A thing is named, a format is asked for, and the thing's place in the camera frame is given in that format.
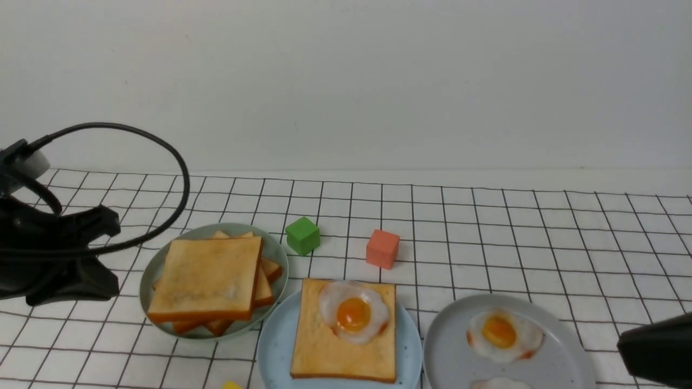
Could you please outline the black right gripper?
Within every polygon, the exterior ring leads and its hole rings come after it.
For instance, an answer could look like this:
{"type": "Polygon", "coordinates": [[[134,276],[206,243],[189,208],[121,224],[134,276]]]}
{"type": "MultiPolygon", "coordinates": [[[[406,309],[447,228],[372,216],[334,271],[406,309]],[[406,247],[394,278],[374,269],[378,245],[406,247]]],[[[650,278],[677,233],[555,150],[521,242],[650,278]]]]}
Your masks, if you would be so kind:
{"type": "Polygon", "coordinates": [[[616,347],[633,377],[691,388],[691,313],[627,330],[616,347]]]}

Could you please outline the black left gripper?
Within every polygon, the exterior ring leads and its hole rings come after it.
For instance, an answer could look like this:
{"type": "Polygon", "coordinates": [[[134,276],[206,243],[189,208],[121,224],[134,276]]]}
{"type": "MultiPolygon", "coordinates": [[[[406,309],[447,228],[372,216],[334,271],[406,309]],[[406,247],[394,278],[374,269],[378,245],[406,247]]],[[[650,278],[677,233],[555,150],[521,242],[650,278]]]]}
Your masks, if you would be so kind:
{"type": "MultiPolygon", "coordinates": [[[[2,249],[47,251],[54,224],[55,249],[63,254],[95,254],[89,244],[121,232],[118,212],[106,206],[65,214],[51,196],[50,212],[2,197],[2,249]]],[[[119,294],[119,278],[97,258],[52,263],[2,255],[2,299],[25,297],[30,307],[66,301],[108,301],[119,294]]]]}

